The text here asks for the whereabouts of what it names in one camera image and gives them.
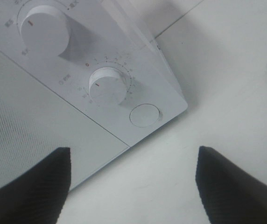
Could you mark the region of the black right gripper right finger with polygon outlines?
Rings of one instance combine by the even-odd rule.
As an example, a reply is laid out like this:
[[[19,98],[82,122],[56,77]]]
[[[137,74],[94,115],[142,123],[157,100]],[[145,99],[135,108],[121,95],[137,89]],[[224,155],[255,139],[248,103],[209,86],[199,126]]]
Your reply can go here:
[[[211,147],[198,151],[195,181],[212,224],[267,224],[267,185]]]

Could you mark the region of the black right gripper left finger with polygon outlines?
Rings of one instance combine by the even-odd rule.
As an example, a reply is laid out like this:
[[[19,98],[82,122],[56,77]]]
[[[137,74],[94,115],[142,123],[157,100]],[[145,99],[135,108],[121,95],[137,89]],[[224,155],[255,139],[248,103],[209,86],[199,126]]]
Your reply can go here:
[[[55,224],[71,185],[70,148],[59,147],[0,188],[0,224]]]

